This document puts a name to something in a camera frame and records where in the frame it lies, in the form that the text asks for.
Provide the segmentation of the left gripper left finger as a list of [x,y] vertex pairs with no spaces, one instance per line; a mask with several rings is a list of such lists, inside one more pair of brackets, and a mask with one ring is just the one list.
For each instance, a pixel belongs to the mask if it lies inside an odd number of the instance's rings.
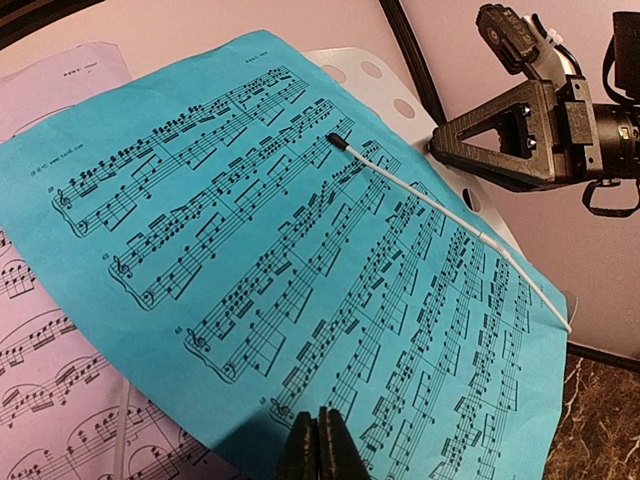
[[317,420],[309,412],[297,415],[277,462],[276,480],[319,478],[319,436]]

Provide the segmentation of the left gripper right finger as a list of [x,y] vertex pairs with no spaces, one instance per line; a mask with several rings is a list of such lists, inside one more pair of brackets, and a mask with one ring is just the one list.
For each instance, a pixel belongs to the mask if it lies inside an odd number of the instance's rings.
[[340,412],[322,407],[318,418],[319,478],[369,480],[351,434]]

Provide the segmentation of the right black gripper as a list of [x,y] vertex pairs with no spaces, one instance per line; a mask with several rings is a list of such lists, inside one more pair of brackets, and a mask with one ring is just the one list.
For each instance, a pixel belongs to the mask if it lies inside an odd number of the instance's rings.
[[[579,64],[566,48],[556,48],[570,63],[558,101],[572,152],[572,183],[639,179],[639,14],[619,11],[612,18],[602,66],[610,104],[591,101]],[[568,179],[556,105],[551,82],[526,80],[437,127],[430,153],[509,191],[555,188]]]

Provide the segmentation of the light blue music stand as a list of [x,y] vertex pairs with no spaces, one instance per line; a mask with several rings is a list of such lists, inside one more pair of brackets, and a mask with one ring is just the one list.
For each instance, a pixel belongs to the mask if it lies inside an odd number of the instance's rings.
[[269,472],[297,415],[340,412],[375,479],[538,479],[560,413],[559,293],[420,156],[265,34],[85,108],[110,152],[115,363]]

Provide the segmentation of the blue sheet music page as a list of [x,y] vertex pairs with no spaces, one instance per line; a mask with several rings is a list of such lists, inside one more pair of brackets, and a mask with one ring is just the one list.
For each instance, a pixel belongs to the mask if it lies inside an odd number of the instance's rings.
[[[267,31],[1,147],[1,474],[269,479],[335,409],[375,479],[539,479],[562,294]],[[40,293],[54,307],[29,315]]]

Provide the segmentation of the purple sheet music page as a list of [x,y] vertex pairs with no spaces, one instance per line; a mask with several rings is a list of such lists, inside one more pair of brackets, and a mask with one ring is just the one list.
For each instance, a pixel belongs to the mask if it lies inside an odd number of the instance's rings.
[[[130,80],[117,46],[87,43],[1,80],[1,137],[12,137]],[[122,376],[1,239],[1,475],[5,479],[235,479],[237,470]]]

